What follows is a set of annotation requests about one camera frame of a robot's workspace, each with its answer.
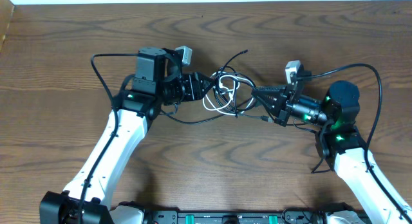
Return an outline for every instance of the green strip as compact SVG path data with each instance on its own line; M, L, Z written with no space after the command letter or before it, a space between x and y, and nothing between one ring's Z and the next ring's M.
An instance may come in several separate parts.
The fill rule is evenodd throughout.
M194 215L186 215L186 224L194 224Z
M277 224L277 216L269 216L269 224Z

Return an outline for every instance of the wooden surface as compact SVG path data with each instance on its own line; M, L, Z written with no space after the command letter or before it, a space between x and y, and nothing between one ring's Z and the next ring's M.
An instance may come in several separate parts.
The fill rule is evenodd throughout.
M411 204L411 21L412 2L19 6L0 54L0 223L37 223L44 193L61 191L100 138L110 107L90 56L142 46L190 46L185 70L207 75L249 49L233 66L258 85L285 83L285 65L296 59L313 73L374 65L384 102L371 150ZM133 59L97 64L113 92L135 72ZM362 68L345 71L313 81L307 93L322 98L335 80L360 87L357 125L366 138L377 107L375 77ZM176 117L212 115L193 102ZM310 133L242 117L198 126L158 117L113 204L277 210L344 201L360 209L336 174L310 174L319 161L314 143Z
M9 0L0 0L0 51L3 41L6 39L6 33L10 20L12 19L14 5Z

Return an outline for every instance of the black power cord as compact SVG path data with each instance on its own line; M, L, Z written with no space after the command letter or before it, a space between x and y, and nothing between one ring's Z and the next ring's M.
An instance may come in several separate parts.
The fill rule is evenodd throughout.
M117 109L115 107L115 101L114 101L114 98L113 98L113 96L110 92L110 89L108 88L108 85L104 82L104 79L102 78L102 76L100 75L100 73L98 72L98 70L95 66L95 57L132 57L132 56L133 57L137 56L137 53L102 53L102 54L95 54L95 55L91 56L91 58L90 58L91 67L93 67L93 70L95 71L96 76L98 77L98 79L100 80L100 82L102 83L102 85L104 87L104 90L108 94L110 104L111 104L111 107L113 109L113 114L115 116L115 129L111 133L108 142L103 147L102 152L99 154L99 156L97 157L95 163L91 167L87 178L84 180L82 194L80 195L80 200L79 200L78 214L77 214L77 217L79 219L79 224L83 223L83 204L84 204L84 199L86 197L86 191L87 191L87 189L90 185L90 180L91 180L91 178L93 176L93 173L95 172L95 170L98 166L98 163L103 158L104 153L109 148L109 146L110 146L111 142L113 141L113 139L116 137L117 130L118 130L118 115L117 115ZM125 82L124 82L122 84L122 86L120 87L120 90L124 89L126 87L126 85L127 85L127 83L125 84Z
M404 217L408 223L412 223L412 219L406 213L407 211L404 210L402 208L402 206L398 204L398 202L392 197L392 195L388 192L388 190L385 188L385 186L382 184L382 182L380 182L379 178L377 177L377 175L373 171L373 167L369 163L369 159L368 159L369 146L371 144L373 133L375 132L376 126L378 124L378 120L379 120L379 116L380 116L380 109L382 107L382 82L380 80L380 76L379 76L378 71L373 66L371 66L369 64L356 63L356 64L350 64L350 65L347 65L347 66L342 66L340 68L337 68L337 69L334 69L334 70L331 70L331 71L328 71L328 72L325 72L325 73L321 73L321 74L318 74L318 75L312 75L312 76L307 76L307 77L298 77L297 79L298 80L316 79L316 78L319 78L319 77L324 77L324 76L327 76L329 74L337 73L339 71L346 70L346 69L349 69L349 68L354 68L354 67L366 67L366 68L370 69L371 71L373 71L375 76L376 76L376 79L377 79L377 82L378 82L378 87L379 87L379 101L378 101L378 108L377 108L377 112L376 112L376 117L375 117L375 121L373 122L371 131L369 133L368 140L366 141L366 147L365 147L365 150L364 150L364 159L365 159L365 163L366 163L367 172L371 173L373 179L376 181L376 183L378 184L380 189L382 189L383 193L388 197L388 199L392 202L392 204L400 212L400 215L401 215L400 218Z

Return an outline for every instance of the green light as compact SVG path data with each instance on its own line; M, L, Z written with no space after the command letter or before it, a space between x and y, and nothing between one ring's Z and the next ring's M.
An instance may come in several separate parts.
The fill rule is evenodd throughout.
M336 136L336 139L337 139L337 141L344 140L344 138L342 138L340 135L337 135L337 136Z

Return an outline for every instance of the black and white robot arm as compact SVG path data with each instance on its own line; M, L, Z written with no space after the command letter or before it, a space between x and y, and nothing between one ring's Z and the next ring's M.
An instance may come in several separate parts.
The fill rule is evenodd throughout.
M111 199L126 163L159 115L161 105L202 99L213 87L213 79L201 73L182 73L182 67L190 64L191 52L185 46L175 50L140 49L136 73L126 78L114 97L106 128L86 163L62 193L47 192L44 196L40 205L42 224L144 222L140 209L119 206L109 211ZM319 126L315 137L321 162L325 160L348 184L372 223L408 223L412 212L408 212L409 205L383 175L354 126L359 112L358 88L338 81L323 100L316 100L302 95L304 84L314 76L299 61L289 62L285 72L287 85L252 90L253 98L271 116L270 121L286 126L292 116ZM132 88L126 89L129 80L133 80ZM327 223L340 221L330 216Z

